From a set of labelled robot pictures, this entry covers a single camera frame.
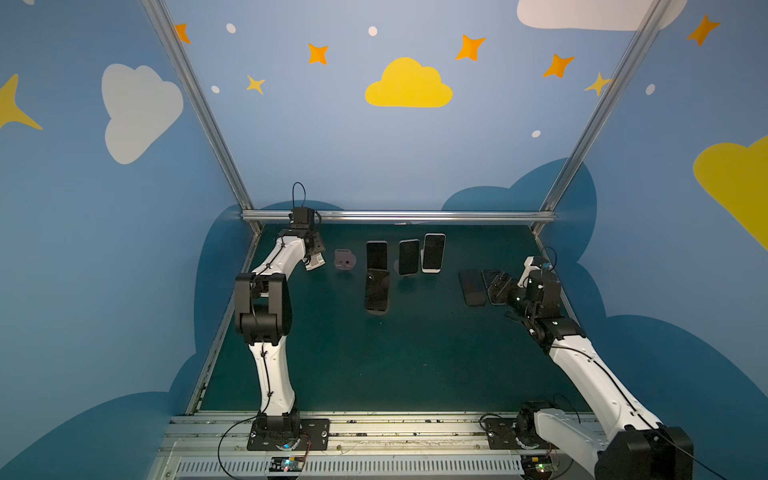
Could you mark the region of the white phone stand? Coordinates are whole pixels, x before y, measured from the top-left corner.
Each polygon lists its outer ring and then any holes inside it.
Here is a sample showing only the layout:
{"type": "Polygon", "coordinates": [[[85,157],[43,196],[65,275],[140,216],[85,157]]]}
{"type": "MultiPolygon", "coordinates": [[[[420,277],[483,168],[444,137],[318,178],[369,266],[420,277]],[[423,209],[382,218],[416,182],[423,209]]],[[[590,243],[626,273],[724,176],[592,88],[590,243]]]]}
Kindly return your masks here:
{"type": "Polygon", "coordinates": [[[322,253],[308,254],[304,258],[304,266],[307,271],[312,271],[322,267],[325,264],[325,260],[322,253]]]}

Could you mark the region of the purple phone stand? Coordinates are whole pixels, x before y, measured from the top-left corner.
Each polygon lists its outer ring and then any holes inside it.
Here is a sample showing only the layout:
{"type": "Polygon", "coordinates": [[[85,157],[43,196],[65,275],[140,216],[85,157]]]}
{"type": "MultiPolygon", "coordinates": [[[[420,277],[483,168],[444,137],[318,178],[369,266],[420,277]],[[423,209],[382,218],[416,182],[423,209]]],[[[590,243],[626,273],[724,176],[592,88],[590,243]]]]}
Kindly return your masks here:
{"type": "Polygon", "coordinates": [[[336,249],[334,251],[334,267],[337,270],[352,270],[356,266],[356,263],[356,255],[350,249],[336,249]]]}

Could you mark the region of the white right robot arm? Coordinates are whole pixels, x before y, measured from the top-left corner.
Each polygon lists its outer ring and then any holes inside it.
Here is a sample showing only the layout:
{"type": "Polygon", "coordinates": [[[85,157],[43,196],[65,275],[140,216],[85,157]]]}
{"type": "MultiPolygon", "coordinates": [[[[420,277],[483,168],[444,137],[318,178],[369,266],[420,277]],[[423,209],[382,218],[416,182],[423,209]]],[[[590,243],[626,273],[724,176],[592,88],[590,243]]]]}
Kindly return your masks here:
{"type": "Polygon", "coordinates": [[[520,447],[557,447],[596,479],[692,478],[691,438],[646,409],[601,359],[580,324],[563,314],[561,283],[552,270],[531,258],[509,289],[507,303],[603,430],[587,429],[551,402],[526,402],[515,421],[520,447]]]}

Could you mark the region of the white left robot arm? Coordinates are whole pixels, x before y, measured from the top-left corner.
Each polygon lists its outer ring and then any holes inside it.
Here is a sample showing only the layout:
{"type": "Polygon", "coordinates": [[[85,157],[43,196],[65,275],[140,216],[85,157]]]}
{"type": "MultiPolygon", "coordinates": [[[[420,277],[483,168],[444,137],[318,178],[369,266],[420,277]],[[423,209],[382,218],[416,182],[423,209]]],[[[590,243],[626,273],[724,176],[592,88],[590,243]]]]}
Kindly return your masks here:
{"type": "Polygon", "coordinates": [[[300,435],[296,393],[286,354],[293,322],[288,281],[298,265],[311,271],[325,264],[325,246],[310,207],[295,207],[265,260],[236,277],[234,326],[254,357],[261,400],[254,418],[259,434],[293,439],[300,435]]]}

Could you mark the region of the white-framed phone back right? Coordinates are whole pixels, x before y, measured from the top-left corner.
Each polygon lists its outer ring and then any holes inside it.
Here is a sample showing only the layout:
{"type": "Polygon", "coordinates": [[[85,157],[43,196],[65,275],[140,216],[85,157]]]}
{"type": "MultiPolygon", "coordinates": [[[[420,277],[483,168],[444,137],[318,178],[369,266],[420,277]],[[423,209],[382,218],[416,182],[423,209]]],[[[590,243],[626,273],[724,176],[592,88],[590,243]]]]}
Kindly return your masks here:
{"type": "Polygon", "coordinates": [[[446,235],[444,233],[427,233],[424,236],[422,249],[422,272],[438,274],[442,270],[446,235]]]}

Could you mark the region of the aluminium back frame rail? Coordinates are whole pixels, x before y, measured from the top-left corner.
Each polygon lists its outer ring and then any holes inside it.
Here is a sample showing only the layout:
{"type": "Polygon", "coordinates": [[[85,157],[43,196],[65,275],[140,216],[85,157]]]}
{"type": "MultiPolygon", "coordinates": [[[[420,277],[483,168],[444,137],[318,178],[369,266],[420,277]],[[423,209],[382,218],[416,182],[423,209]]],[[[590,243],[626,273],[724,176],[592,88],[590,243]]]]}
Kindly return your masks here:
{"type": "Polygon", "coordinates": [[[322,223],[366,223],[418,224],[418,223],[552,223],[556,216],[553,212],[531,211],[354,211],[354,210],[316,210],[314,217],[322,223]]]}

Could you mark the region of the metal base rail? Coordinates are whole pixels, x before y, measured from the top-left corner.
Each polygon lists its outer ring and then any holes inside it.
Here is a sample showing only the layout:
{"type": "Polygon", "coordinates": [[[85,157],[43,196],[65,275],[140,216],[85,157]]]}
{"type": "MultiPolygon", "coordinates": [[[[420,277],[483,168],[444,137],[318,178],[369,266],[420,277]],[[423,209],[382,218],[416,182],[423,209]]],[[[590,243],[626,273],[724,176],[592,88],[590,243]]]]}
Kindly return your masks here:
{"type": "Polygon", "coordinates": [[[566,451],[498,449],[492,426],[512,434],[513,412],[308,412],[326,430],[311,448],[250,451],[246,412],[177,416],[151,479],[520,479],[538,466],[551,479],[589,479],[566,451]]]}

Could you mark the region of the aluminium left frame post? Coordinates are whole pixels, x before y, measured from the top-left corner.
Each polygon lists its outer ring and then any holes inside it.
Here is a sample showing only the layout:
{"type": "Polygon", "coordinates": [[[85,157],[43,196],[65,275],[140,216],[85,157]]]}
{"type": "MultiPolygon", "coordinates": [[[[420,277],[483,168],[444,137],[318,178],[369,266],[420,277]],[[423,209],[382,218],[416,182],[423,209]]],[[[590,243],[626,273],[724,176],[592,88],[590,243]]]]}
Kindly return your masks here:
{"type": "Polygon", "coordinates": [[[251,210],[253,203],[245,182],[214,118],[192,63],[185,52],[183,42],[180,40],[175,25],[172,23],[172,18],[165,2],[142,0],[141,3],[179,77],[183,90],[193,107],[212,151],[238,201],[241,212],[251,210]]]}

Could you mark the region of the aluminium frame post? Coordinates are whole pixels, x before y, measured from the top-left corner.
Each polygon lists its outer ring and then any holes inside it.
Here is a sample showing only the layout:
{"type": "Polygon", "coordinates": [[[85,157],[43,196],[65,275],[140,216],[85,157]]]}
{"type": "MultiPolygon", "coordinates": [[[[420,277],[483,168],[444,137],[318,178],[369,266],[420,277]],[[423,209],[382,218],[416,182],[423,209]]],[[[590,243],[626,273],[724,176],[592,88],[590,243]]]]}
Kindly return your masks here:
{"type": "Polygon", "coordinates": [[[175,25],[172,23],[172,18],[165,2],[142,0],[141,3],[179,77],[183,90],[193,107],[212,151],[238,201],[241,212],[251,210],[253,203],[245,182],[214,118],[192,63],[185,52],[183,42],[180,40],[175,25]]]}
{"type": "Polygon", "coordinates": [[[633,75],[651,48],[655,38],[662,30],[662,20],[671,4],[670,0],[655,0],[650,3],[645,16],[613,72],[612,81],[601,94],[574,149],[556,176],[552,187],[541,204],[537,220],[531,224],[531,231],[535,237],[539,237],[547,223],[555,220],[557,206],[606,125],[633,75]]]}

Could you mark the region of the aluminium right frame post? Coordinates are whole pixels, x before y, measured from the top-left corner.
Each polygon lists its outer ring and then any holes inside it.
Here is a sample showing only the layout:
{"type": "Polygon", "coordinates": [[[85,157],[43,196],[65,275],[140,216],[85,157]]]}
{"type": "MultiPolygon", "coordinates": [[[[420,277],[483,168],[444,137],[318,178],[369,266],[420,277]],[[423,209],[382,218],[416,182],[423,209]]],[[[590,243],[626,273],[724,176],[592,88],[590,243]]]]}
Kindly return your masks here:
{"type": "Polygon", "coordinates": [[[557,206],[606,125],[633,75],[651,48],[655,38],[662,30],[662,20],[671,4],[670,0],[655,0],[650,3],[645,16],[613,72],[612,81],[601,94],[574,149],[556,176],[552,187],[541,204],[537,220],[531,224],[531,231],[535,237],[539,237],[547,223],[555,220],[557,206]]]}

